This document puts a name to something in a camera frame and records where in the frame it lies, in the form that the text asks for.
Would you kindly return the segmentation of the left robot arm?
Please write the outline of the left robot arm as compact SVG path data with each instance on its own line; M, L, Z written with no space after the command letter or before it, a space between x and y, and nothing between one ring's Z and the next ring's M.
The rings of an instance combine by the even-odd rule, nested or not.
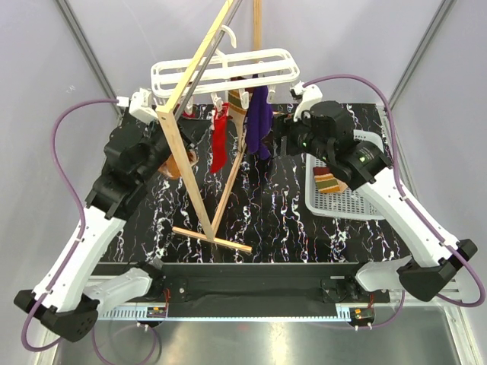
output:
M142 262L103 284L88 279L109 243L148 194L148 182L171 155L158 120L143 125L130 117L115 128L103 152L106 160L85 201L76 200L80 218L60 256L32 289L14 304L29 320L38 319L61 339L76 342L98 317L131 299L158 300L164 293L161 264Z

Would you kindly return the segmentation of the orange sock with cream cuff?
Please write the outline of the orange sock with cream cuff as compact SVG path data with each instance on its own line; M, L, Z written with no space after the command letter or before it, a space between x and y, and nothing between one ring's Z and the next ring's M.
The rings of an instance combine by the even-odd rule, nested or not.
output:
M190 149L186 152L186 154L189 159L189 165L194 167L199 160L196 151L194 149ZM180 168L173 155L170 155L170 157L162 165L160 165L158 172L168 179L179 179L181 177Z

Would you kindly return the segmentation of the red sock with cream cuff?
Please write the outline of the red sock with cream cuff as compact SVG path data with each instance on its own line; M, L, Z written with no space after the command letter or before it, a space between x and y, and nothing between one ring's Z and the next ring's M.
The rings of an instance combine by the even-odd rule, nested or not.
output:
M187 119L194 119L196 117L196 109L193 106L191 110L184 110L183 117Z

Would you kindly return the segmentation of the white plastic clip hanger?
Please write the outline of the white plastic clip hanger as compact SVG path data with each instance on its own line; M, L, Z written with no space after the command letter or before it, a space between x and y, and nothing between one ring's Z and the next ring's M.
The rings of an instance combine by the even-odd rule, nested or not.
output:
M233 30L225 25L223 30L235 46ZM178 104L172 94L191 59L173 59L152 65L149 90L152 92L153 106L164 105L169 101ZM298 64L286 49L224 53L217 48L193 96L208 94L217 99L219 93L227 93L229 90L290 84L299 76Z

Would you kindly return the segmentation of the purple sock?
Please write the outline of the purple sock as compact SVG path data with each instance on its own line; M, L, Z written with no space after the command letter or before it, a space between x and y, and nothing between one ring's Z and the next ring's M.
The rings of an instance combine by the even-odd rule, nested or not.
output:
M260 160L271 157L269 149L264 143L272 127L272 107L267 103L269 89L266 85L253 89L247 110L246 143L248 151L256 154Z

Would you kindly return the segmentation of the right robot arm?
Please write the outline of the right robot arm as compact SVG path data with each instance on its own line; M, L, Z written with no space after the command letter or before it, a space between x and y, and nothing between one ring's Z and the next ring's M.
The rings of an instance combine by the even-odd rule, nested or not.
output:
M370 202L409 249L409 257L362 265L345 283L354 301L372 291L400 289L428 302L478 248L472 240L448 233L415 199L396 174L392 160L372 141L359 139L352 117L336 101L314 101L292 114L273 117L280 154L306 153L325 163L335 178Z

